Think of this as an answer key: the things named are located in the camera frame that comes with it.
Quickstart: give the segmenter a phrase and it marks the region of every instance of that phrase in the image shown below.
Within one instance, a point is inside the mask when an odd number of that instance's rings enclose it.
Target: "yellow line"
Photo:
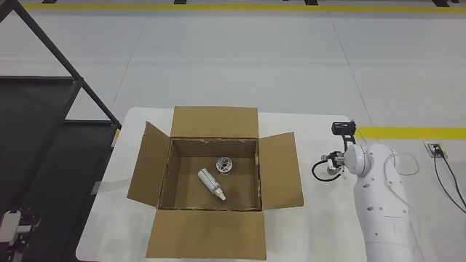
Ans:
[[[276,12],[415,12],[415,13],[466,13],[466,8],[442,7],[370,7],[329,5],[258,5],[258,4],[31,4],[26,9],[58,10],[121,10],[121,11],[169,11],[169,10],[234,10]]]
[[[466,127],[358,127],[357,138],[466,140]]]

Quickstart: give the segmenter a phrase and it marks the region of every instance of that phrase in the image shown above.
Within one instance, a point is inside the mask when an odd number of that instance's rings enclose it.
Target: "power outlet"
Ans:
[[[440,156],[440,154],[435,153],[435,147],[436,146],[440,146],[442,151],[443,151],[443,155],[445,156],[445,159],[448,158],[447,155],[446,155],[445,149],[442,147],[441,144],[433,143],[433,142],[424,142],[424,146],[427,149],[427,152],[428,152],[430,158],[441,158],[442,157],[442,156]]]

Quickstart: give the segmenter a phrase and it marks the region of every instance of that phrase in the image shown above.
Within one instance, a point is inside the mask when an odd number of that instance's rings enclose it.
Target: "open cardboard box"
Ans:
[[[229,175],[216,169],[223,156]],[[176,107],[170,137],[146,123],[127,197],[157,208],[147,258],[265,260],[262,210],[303,205],[294,134],[259,139],[257,108]]]

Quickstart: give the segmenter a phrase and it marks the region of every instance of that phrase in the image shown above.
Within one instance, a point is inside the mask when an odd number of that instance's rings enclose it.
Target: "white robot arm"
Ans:
[[[332,132],[343,137],[345,152],[324,156],[312,168],[320,181],[336,180],[346,167],[358,177],[353,193],[356,213],[366,244],[368,262],[414,262],[411,226],[403,181],[396,170],[399,160],[388,146],[355,144],[355,123],[334,123]],[[328,164],[330,179],[318,178],[315,168]]]

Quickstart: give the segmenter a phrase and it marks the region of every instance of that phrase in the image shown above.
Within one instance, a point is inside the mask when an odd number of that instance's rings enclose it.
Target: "white table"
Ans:
[[[170,134],[173,109],[131,108],[95,198],[76,256],[82,261],[145,259],[155,209],[127,199],[145,121]],[[345,116],[259,114],[259,136],[295,132],[304,206],[265,211],[268,261],[365,261],[363,234],[355,211],[355,176],[322,183],[311,167],[321,155],[342,151],[333,122]]]

